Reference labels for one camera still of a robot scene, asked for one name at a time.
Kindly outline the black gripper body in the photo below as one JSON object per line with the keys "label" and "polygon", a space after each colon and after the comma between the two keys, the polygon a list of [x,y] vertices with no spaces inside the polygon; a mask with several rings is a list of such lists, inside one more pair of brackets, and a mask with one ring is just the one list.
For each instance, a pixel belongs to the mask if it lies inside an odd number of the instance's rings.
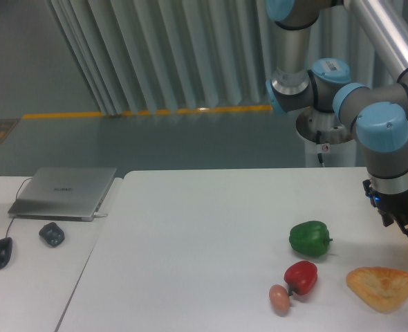
{"label": "black gripper body", "polygon": [[376,191],[369,179],[362,182],[365,196],[369,198],[372,207],[379,213],[387,212],[400,224],[403,218],[408,218],[408,190],[396,194],[385,194]]}

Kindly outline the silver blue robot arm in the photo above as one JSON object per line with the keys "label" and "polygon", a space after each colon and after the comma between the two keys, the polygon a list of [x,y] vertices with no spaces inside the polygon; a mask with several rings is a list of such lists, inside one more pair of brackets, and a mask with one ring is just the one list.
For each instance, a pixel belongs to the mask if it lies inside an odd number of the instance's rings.
{"label": "silver blue robot arm", "polygon": [[366,196],[384,226],[408,238],[408,25],[388,1],[343,1],[392,76],[389,86],[353,83],[345,65],[321,59],[306,68],[310,27],[336,1],[267,1],[269,18],[284,32],[282,59],[266,89],[275,113],[311,107],[332,113],[361,146]]}

